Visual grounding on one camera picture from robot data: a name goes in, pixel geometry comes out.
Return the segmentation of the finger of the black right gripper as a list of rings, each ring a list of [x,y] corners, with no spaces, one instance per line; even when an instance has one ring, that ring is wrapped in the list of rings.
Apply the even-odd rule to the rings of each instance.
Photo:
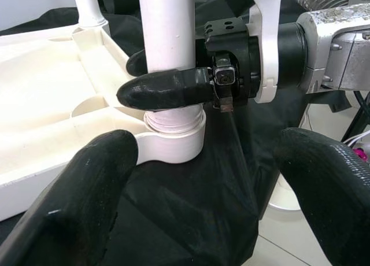
[[[142,76],[148,73],[145,50],[130,56],[126,63],[126,70],[131,76]]]
[[[213,100],[207,68],[169,70],[136,77],[117,91],[123,106],[138,110],[166,110]]]

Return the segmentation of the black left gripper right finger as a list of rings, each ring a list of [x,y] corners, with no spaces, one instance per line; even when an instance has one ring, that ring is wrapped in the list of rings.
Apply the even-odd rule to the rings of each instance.
[[[280,173],[332,265],[369,265],[369,165],[342,142],[300,129],[281,131]]]

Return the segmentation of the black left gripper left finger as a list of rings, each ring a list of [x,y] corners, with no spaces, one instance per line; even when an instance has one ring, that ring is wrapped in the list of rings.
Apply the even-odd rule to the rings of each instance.
[[[79,150],[24,213],[1,245],[2,265],[98,265],[138,144],[125,130]]]

